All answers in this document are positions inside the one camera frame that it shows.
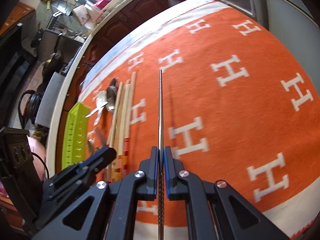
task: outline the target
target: tablecloth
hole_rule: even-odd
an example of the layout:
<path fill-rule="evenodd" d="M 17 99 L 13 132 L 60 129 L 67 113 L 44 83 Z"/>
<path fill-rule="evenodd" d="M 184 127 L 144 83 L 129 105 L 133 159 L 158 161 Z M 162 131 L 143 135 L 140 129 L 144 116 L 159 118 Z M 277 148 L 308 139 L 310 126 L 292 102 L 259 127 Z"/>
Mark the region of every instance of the tablecloth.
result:
<path fill-rule="evenodd" d="M 137 72 L 130 172 L 158 137 L 163 70 L 164 144 L 202 180 L 227 181 L 289 237 L 320 210 L 320 100 L 293 55 L 241 12 L 188 0 L 127 35 L 88 73 L 79 100 Z M 89 119 L 88 138 L 96 115 Z M 99 127 L 108 134 L 111 114 Z M 135 239 L 157 239 L 157 208 L 139 202 Z M 187 239 L 183 202 L 165 201 L 165 239 Z"/>

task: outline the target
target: metal screw head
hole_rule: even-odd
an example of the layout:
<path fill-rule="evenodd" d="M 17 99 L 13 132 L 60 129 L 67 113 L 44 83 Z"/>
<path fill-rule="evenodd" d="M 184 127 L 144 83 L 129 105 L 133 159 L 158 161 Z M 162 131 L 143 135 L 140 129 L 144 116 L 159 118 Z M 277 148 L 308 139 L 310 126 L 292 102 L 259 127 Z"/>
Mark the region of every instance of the metal screw head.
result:
<path fill-rule="evenodd" d="M 137 177 L 137 178 L 141 178 L 144 176 L 144 172 L 143 171 L 135 171 L 134 172 L 134 175 Z"/>
<path fill-rule="evenodd" d="M 181 177 L 188 177 L 188 176 L 189 176 L 189 172 L 188 172 L 188 171 L 185 171 L 185 170 L 179 171 L 179 176 L 181 176 Z"/>
<path fill-rule="evenodd" d="M 227 183 L 226 183 L 224 180 L 218 180 L 218 181 L 217 181 L 217 186 L 218 186 L 219 188 L 224 188 L 224 187 L 227 186 Z"/>
<path fill-rule="evenodd" d="M 101 181 L 97 182 L 96 186 L 98 189 L 103 189 L 107 186 L 107 183 L 105 181 L 101 180 Z"/>

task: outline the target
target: kitchen counter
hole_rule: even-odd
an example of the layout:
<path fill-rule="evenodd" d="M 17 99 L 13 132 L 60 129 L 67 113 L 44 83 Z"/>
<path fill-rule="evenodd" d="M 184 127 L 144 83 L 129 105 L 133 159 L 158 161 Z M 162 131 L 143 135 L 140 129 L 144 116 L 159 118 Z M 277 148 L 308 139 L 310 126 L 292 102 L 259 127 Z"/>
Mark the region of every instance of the kitchen counter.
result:
<path fill-rule="evenodd" d="M 73 61 L 69 69 L 69 72 L 59 92 L 57 102 L 53 110 L 53 116 L 51 119 L 50 132 L 49 132 L 49 138 L 47 143 L 47 153 L 46 153 L 46 164 L 48 166 L 50 176 L 53 176 L 55 174 L 55 155 L 56 155 L 57 134 L 58 134 L 58 128 L 60 123 L 60 117 L 63 109 L 63 104 L 67 97 L 68 89 L 70 87 L 72 78 L 78 68 L 78 65 L 82 57 L 84 56 L 86 49 L 91 43 L 93 37 L 116 13 L 118 13 L 121 9 L 123 9 L 126 5 L 128 5 L 132 1 L 133 0 L 112 0 L 103 8 L 103 11 L 105 12 L 103 13 L 103 15 L 98 21 L 100 23 L 98 23 L 98 25 L 92 30 L 92 33 L 89 35 L 89 37 L 83 44 L 82 48 L 76 55 L 75 60 Z"/>

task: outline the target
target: metal spoon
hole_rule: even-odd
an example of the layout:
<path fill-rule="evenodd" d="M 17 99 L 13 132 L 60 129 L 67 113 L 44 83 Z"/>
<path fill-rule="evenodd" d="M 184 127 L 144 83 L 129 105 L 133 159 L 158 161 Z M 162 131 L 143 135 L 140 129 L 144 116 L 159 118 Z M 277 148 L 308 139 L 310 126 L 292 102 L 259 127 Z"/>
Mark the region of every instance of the metal spoon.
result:
<path fill-rule="evenodd" d="M 95 112 L 97 112 L 101 107 L 96 107 L 95 109 L 93 109 L 90 114 L 86 115 L 85 117 L 88 118 L 90 117 L 91 115 L 93 115 Z"/>
<path fill-rule="evenodd" d="M 113 78 L 110 82 L 110 86 L 114 86 L 116 87 L 116 89 L 118 89 L 118 86 L 119 86 L 118 78 Z"/>
<path fill-rule="evenodd" d="M 99 123 L 101 115 L 102 115 L 102 111 L 104 109 L 104 106 L 107 103 L 108 103 L 107 92 L 105 90 L 100 91 L 99 94 L 97 95 L 97 99 L 96 99 L 96 106 L 99 107 L 98 116 L 97 116 L 96 120 L 94 120 L 93 125 L 97 125 Z"/>
<path fill-rule="evenodd" d="M 106 109 L 113 113 L 116 105 L 117 89 L 115 86 L 110 86 L 107 88 L 107 104 Z"/>

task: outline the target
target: lime green tray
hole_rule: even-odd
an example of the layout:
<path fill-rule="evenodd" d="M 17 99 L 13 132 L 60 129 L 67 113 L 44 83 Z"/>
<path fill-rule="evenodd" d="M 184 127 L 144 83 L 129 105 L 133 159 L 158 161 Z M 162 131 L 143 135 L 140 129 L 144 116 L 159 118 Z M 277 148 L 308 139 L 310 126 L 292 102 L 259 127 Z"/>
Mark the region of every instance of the lime green tray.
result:
<path fill-rule="evenodd" d="M 77 102 L 68 113 L 62 146 L 62 164 L 65 169 L 73 163 L 84 160 L 90 108 Z"/>

